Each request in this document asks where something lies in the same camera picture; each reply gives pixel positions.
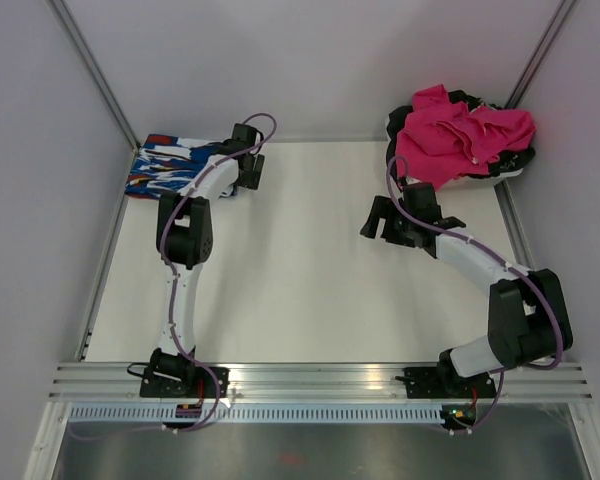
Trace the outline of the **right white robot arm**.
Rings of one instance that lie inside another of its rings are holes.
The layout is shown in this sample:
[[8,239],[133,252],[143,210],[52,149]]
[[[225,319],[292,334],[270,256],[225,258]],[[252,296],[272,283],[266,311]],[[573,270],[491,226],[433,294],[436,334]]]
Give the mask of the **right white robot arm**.
[[402,196],[377,196],[362,236],[419,248],[455,268],[488,300],[485,335],[440,353],[433,367],[407,367],[400,375],[411,398],[492,398],[494,372],[558,363],[573,333],[558,276],[511,263],[476,239],[466,224],[444,216],[429,183],[405,185]]

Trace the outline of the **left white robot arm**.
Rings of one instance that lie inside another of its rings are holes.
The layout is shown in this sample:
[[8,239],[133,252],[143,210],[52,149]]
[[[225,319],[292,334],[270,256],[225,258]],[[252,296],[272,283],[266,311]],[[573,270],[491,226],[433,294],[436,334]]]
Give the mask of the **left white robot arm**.
[[126,193],[157,202],[156,249],[167,271],[167,304],[158,345],[146,363],[132,364],[143,398],[225,397],[229,371],[195,358],[194,310],[204,264],[214,246],[212,206],[240,189],[259,186],[265,136],[237,123],[223,141],[168,135],[147,137]]

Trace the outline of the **blue white patterned trousers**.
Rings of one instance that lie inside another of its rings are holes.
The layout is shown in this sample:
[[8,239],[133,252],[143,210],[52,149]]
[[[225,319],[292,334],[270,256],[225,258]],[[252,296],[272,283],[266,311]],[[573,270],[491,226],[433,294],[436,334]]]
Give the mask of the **blue white patterned trousers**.
[[158,200],[165,192],[184,195],[208,163],[218,163],[221,142],[150,134],[136,155],[124,193]]

